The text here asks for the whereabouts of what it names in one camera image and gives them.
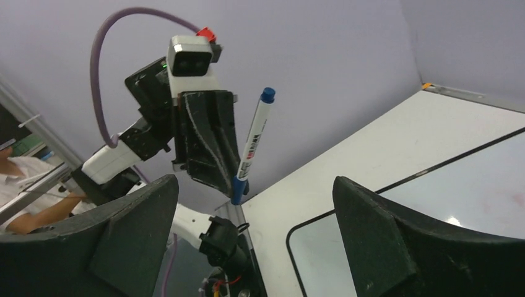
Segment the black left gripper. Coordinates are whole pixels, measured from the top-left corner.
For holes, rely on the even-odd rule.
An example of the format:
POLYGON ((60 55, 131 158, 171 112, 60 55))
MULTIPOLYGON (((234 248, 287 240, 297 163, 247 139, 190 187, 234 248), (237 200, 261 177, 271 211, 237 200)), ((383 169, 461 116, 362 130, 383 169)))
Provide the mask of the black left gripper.
POLYGON ((232 92, 183 92, 177 110, 171 96, 165 57, 144 66, 124 84, 139 104, 139 118, 119 136, 141 160, 175 145, 175 160, 186 161, 185 170, 198 183, 233 193, 233 178, 240 156, 236 139, 232 92))

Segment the black framed whiteboard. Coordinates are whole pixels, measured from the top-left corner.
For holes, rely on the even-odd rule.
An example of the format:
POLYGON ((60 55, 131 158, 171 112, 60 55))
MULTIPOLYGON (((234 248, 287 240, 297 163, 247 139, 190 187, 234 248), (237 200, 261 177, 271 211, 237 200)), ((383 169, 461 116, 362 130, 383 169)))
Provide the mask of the black framed whiteboard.
MULTIPOLYGON (((373 192, 452 225, 524 241, 524 130, 373 192)), ((303 296, 359 296, 334 209, 293 227, 286 245, 303 296)))

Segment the white blue whiteboard marker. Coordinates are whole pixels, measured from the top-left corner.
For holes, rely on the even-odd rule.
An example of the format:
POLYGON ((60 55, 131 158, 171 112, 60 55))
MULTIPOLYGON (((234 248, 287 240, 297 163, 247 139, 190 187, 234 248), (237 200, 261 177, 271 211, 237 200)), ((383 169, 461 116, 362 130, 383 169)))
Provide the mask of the white blue whiteboard marker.
POLYGON ((233 197, 230 200, 233 205, 240 205, 242 196, 245 193, 249 171, 267 123, 269 112, 274 104, 275 95, 276 91, 273 88, 265 87, 259 97, 246 144, 241 154, 240 164, 236 175, 233 177, 233 197))

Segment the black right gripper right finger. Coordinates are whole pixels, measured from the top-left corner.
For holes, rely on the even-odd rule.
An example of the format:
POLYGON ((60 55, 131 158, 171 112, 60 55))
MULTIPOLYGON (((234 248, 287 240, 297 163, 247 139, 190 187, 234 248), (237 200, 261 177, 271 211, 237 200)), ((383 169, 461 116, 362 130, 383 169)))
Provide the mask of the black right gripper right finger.
POLYGON ((332 200, 359 296, 523 296, 524 241, 452 225, 335 178, 332 200))

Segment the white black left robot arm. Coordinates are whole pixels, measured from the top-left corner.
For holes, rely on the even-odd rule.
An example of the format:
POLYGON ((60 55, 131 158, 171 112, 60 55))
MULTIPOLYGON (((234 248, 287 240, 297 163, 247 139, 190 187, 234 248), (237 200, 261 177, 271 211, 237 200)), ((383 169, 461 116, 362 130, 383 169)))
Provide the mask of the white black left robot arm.
MULTIPOLYGON (((236 96, 215 85, 172 93, 170 75, 166 59, 160 58, 125 79, 141 117, 118 135, 115 148, 102 147, 74 172, 97 204, 110 200, 108 186, 118 175, 169 151, 170 142, 175 145, 175 171, 185 171, 193 181, 233 198, 233 179, 240 165, 236 96)), ((179 206, 173 228, 230 280, 247 280, 254 274, 246 238, 230 220, 179 206)))

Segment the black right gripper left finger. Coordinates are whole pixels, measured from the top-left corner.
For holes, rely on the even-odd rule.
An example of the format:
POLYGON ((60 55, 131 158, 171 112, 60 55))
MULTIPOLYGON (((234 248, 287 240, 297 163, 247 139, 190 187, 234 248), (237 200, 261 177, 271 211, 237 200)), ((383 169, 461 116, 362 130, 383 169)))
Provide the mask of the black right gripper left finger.
POLYGON ((2 296, 152 296, 178 201, 176 176, 26 235, 1 236, 2 296))

